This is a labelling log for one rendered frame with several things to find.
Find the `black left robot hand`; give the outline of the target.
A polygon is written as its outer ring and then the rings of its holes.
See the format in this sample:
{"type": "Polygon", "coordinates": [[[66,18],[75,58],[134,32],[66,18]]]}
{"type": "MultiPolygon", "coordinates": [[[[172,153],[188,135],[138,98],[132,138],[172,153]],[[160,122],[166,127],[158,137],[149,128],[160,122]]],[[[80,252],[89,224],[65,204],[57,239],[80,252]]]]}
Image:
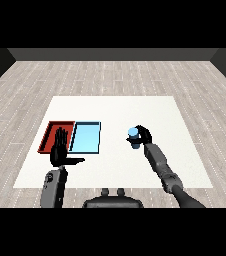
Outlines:
{"type": "Polygon", "coordinates": [[[68,132],[59,127],[55,133],[54,144],[51,147],[50,162],[54,167],[62,165],[76,165],[84,162],[84,158],[68,158],[67,157],[67,135],[68,132]]]}

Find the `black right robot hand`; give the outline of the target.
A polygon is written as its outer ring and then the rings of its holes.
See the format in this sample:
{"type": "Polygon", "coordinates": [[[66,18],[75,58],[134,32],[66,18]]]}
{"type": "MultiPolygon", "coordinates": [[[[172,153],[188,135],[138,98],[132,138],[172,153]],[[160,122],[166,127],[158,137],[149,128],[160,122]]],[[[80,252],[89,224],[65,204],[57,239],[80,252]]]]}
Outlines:
{"type": "Polygon", "coordinates": [[[131,144],[151,144],[152,143],[152,135],[150,133],[150,131],[141,126],[141,125],[137,125],[135,126],[135,128],[138,129],[138,133],[139,133],[139,138],[138,139],[130,139],[129,137],[127,138],[127,141],[130,142],[131,144]]]}

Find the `small blue can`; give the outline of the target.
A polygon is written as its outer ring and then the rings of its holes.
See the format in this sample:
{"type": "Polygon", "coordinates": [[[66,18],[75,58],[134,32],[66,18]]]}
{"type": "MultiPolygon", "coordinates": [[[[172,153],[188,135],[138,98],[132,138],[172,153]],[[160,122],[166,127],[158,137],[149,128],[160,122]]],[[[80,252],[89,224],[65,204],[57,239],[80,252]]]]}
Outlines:
{"type": "MultiPolygon", "coordinates": [[[[135,128],[135,127],[130,128],[130,129],[128,130],[128,135],[129,135],[129,138],[130,138],[130,139],[138,139],[138,138],[139,138],[138,129],[135,128]]],[[[139,144],[134,144],[134,143],[132,143],[131,146],[132,146],[133,149],[139,149],[139,148],[140,148],[140,145],[139,145],[139,144]]]]}

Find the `red shallow open box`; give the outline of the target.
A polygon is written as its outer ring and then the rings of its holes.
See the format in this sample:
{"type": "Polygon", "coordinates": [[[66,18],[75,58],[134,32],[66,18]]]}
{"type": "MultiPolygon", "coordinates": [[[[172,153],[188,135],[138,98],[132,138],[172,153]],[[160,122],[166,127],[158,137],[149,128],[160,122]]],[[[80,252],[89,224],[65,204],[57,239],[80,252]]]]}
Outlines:
{"type": "Polygon", "coordinates": [[[37,150],[40,154],[49,154],[55,142],[55,134],[58,128],[62,128],[67,132],[67,145],[70,145],[71,136],[74,129],[74,121],[50,121],[37,150]]]}

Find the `light blue shallow open box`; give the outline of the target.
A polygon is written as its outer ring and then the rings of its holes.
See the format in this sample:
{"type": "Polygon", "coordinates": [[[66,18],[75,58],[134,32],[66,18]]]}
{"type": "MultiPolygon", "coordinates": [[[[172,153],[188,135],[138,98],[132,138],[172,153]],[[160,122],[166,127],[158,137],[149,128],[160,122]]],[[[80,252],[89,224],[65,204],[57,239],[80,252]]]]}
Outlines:
{"type": "Polygon", "coordinates": [[[99,121],[77,121],[69,144],[70,154],[98,154],[101,123],[99,121]]]}

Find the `dark grey robot body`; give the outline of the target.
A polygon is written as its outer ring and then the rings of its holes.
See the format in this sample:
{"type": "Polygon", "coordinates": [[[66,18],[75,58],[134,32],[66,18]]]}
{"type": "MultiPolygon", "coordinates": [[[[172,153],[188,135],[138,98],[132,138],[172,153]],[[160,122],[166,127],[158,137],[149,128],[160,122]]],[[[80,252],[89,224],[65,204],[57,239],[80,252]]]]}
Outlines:
{"type": "Polygon", "coordinates": [[[110,196],[109,189],[103,188],[101,195],[86,200],[83,208],[143,208],[143,204],[138,199],[127,197],[123,188],[117,189],[116,196],[110,196]]]}

